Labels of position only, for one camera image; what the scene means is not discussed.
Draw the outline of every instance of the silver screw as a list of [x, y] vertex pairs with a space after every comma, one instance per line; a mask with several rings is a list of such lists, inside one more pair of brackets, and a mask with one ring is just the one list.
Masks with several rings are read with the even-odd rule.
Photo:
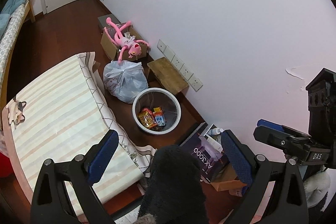
[[294, 159], [289, 159], [288, 162], [291, 165], [296, 165], [296, 161]]
[[75, 157], [75, 161], [81, 161], [82, 159], [84, 159], [84, 156], [83, 155], [77, 155]]
[[259, 155], [257, 155], [257, 160], [259, 160], [259, 161], [265, 161], [265, 156], [264, 155], [262, 155], [262, 154], [259, 154]]
[[49, 165], [49, 164], [51, 164], [51, 162], [52, 162], [51, 159], [46, 159], [46, 160], [44, 161], [44, 165]]

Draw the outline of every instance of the bed frame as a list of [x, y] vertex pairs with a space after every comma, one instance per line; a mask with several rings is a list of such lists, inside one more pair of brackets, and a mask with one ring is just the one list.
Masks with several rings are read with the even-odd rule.
[[[17, 37], [18, 37], [18, 34], [20, 33], [20, 30], [21, 30], [21, 27], [22, 27], [23, 23], [26, 21], [27, 16], [29, 16], [32, 23], [35, 22], [33, 6], [32, 6], [32, 4], [29, 0], [28, 0], [28, 4], [26, 6], [26, 9], [25, 9], [23, 19], [21, 21], [19, 31], [17, 33]], [[3, 83], [2, 83], [1, 94], [0, 94], [0, 109], [1, 110], [3, 110], [3, 108], [7, 105], [8, 74], [9, 74], [9, 68], [11, 66], [12, 54], [13, 54], [13, 50], [14, 50], [14, 47], [15, 47], [15, 44], [16, 44], [17, 37], [15, 38], [13, 46], [12, 46], [10, 52], [9, 52], [8, 61], [7, 61], [7, 65], [6, 65], [6, 68], [5, 68], [5, 74], [4, 74], [4, 77], [3, 77]]]

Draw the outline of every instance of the plush toy head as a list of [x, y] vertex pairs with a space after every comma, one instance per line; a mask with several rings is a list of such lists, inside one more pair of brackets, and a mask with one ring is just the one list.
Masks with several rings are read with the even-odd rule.
[[141, 54], [141, 47], [139, 45], [139, 43], [134, 43], [132, 45], [132, 47], [129, 48], [128, 50], [129, 53], [129, 57], [128, 58], [132, 58], [133, 56], [138, 56]]

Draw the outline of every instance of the dark brown floor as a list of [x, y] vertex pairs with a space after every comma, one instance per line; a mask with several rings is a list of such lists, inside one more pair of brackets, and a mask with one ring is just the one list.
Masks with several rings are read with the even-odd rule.
[[[98, 69], [101, 77], [104, 66], [110, 62], [101, 45], [101, 32], [97, 26], [97, 17], [105, 15], [106, 11], [96, 0], [77, 0], [65, 5], [35, 23], [25, 23], [20, 31], [8, 79], [8, 98], [16, 95], [23, 87], [54, 65], [79, 52], [95, 52], [95, 60], [101, 63]], [[150, 86], [159, 86], [151, 82]], [[132, 105], [125, 104], [108, 92], [105, 94], [109, 107], [113, 110], [118, 123], [126, 130], [131, 140], [138, 146], [152, 145], [160, 148], [176, 143], [181, 136], [196, 123], [196, 119], [181, 104], [181, 121], [171, 133], [154, 136], [142, 132], [132, 118]], [[21, 220], [28, 223], [29, 203], [14, 176], [0, 179], [0, 188], [7, 195], [14, 193], [15, 198], [8, 200], [15, 212], [20, 212]], [[239, 198], [232, 197], [228, 191], [216, 192], [211, 185], [203, 183], [207, 196], [206, 207], [211, 224], [217, 224], [234, 207]], [[125, 204], [139, 197], [136, 186], [114, 197], [105, 204], [109, 213], [113, 213]]]

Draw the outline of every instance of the wooden bed leg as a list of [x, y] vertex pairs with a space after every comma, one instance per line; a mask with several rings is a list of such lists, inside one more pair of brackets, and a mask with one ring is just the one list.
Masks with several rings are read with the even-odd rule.
[[34, 12], [33, 12], [33, 6], [32, 6], [30, 1], [28, 1], [28, 5], [29, 5], [28, 15], [29, 15], [31, 23], [34, 23], [35, 22], [35, 16], [34, 16]]

